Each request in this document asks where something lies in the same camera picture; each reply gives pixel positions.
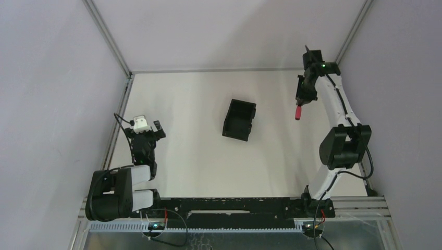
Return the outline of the red handled screwdriver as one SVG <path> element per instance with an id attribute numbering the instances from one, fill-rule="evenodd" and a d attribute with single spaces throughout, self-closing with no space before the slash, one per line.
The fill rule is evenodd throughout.
<path id="1" fill-rule="evenodd" d="M 298 105 L 295 112 L 295 120 L 300 120 L 302 116 L 302 106 Z"/>

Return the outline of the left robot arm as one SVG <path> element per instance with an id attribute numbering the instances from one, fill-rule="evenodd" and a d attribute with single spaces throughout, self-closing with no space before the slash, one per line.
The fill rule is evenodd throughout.
<path id="1" fill-rule="evenodd" d="M 156 143 L 165 138 L 166 134 L 159 121 L 155 121 L 154 125 L 155 131 L 143 117 L 139 117 L 134 120 L 132 128 L 125 129 L 132 164 L 93 173 L 85 206 L 88 220 L 109 222 L 128 218 L 141 209 L 150 217 L 157 217 L 162 213 L 163 203 L 159 200 L 156 189 L 134 188 L 135 185 L 152 181 L 156 177 Z"/>

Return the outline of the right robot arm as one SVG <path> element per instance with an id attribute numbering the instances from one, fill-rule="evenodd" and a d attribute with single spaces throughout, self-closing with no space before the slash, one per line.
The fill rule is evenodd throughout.
<path id="1" fill-rule="evenodd" d="M 314 217 L 330 202 L 330 192 L 341 175 L 350 174 L 365 155 L 373 161 L 368 150 L 372 130 L 352 110 L 337 63 L 325 62 L 320 50 L 307 49 L 302 59 L 304 73 L 298 77 L 295 119 L 300 120 L 302 106 L 321 99 L 330 126 L 319 146 L 322 166 L 301 196 L 302 212 Z"/>

